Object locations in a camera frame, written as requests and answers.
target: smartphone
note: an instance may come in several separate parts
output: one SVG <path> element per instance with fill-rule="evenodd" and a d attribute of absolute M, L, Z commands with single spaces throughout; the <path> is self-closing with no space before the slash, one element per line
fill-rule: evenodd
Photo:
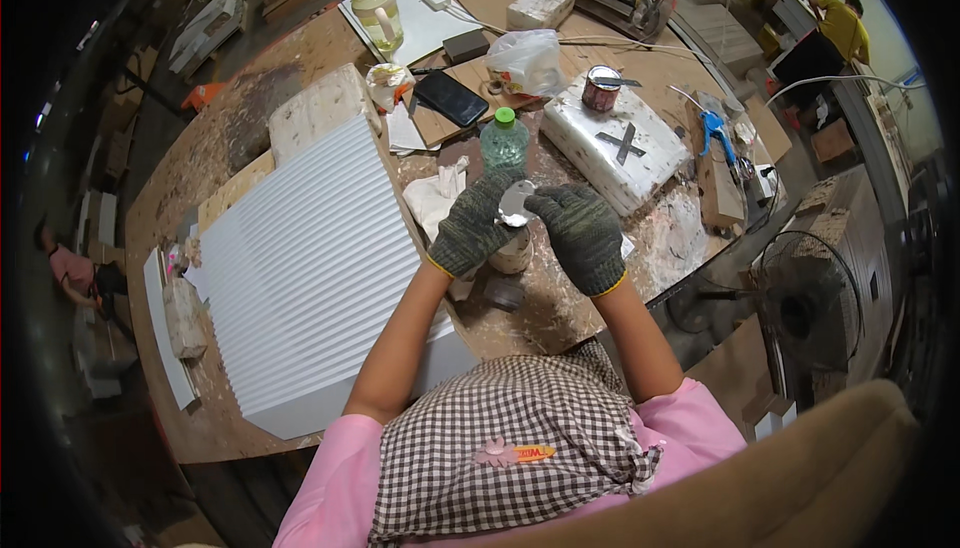
<path fill-rule="evenodd" d="M 426 75 L 414 85 L 414 96 L 461 127 L 469 127 L 490 107 L 484 98 L 443 71 Z"/>

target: plastic bottle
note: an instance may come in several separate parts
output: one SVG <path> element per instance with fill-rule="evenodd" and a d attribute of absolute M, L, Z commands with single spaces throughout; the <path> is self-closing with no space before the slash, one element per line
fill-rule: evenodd
<path fill-rule="evenodd" d="M 403 43 L 397 0 L 353 0 L 350 9 L 378 50 L 394 51 Z"/>
<path fill-rule="evenodd" d="M 484 170 L 495 167 L 527 166 L 527 144 L 530 143 L 530 131 L 517 120 L 511 108 L 498 108 L 493 122 L 480 132 L 480 156 Z"/>

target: tin can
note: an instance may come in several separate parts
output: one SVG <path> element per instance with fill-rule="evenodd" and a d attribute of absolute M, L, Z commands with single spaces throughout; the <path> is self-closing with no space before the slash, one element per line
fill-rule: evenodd
<path fill-rule="evenodd" d="M 617 95 L 620 93 L 620 86 L 618 85 L 604 85 L 594 81 L 594 79 L 603 78 L 619 79 L 622 77 L 617 71 L 606 65 L 597 65 L 586 74 L 586 84 L 583 85 L 583 104 L 597 112 L 606 112 L 613 108 L 617 102 Z"/>

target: work glove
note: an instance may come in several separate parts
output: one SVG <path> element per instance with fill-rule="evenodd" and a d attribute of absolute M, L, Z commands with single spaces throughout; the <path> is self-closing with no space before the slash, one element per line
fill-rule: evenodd
<path fill-rule="evenodd" d="M 498 168 L 466 188 L 439 222 L 437 240 L 427 250 L 430 262 L 454 279 L 480 266 L 520 231 L 496 223 L 503 194 L 523 178 L 523 170 Z"/>
<path fill-rule="evenodd" d="M 543 220 L 559 265 L 583 294 L 601 296 L 627 276 L 620 221 L 589 186 L 538 188 L 524 206 Z"/>

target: orange label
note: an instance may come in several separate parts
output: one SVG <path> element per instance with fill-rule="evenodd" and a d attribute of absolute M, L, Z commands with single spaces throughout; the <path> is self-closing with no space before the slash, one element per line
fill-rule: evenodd
<path fill-rule="evenodd" d="M 557 450 L 552 446 L 543 445 L 516 446 L 513 448 L 513 451 L 520 452 L 518 462 L 534 462 L 536 460 L 550 458 L 557 454 Z"/>

